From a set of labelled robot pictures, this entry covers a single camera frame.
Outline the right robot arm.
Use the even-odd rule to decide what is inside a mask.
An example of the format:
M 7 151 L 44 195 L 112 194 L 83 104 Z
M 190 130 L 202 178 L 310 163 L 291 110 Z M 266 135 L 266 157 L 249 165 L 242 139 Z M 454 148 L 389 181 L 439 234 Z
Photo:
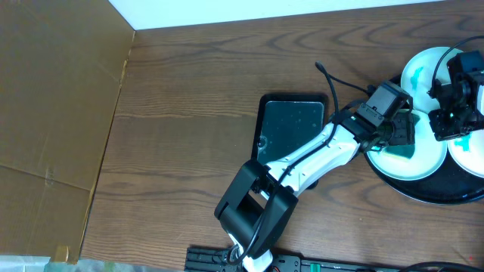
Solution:
M 437 141 L 449 141 L 483 129 L 483 56 L 479 51 L 456 54 L 447 61 L 450 82 L 432 80 L 428 95 L 439 103 L 429 112 Z

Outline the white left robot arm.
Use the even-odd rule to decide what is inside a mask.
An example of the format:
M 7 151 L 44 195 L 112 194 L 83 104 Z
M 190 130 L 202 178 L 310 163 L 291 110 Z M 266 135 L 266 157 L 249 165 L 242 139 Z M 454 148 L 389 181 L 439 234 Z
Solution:
M 339 111 L 321 133 L 289 155 L 265 165 L 245 162 L 214 211 L 233 242 L 224 262 L 264 271 L 304 190 L 359 153 L 413 142 L 411 110 L 381 113 L 362 104 L 355 112 Z

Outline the green yellow sponge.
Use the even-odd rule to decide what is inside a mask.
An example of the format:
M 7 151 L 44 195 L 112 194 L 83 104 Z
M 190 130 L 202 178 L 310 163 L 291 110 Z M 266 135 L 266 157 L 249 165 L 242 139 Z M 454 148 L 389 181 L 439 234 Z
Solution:
M 397 159 L 411 159 L 415 153 L 415 145 L 398 145 L 398 146 L 388 146 L 382 151 L 382 154 L 386 156 L 391 156 Z

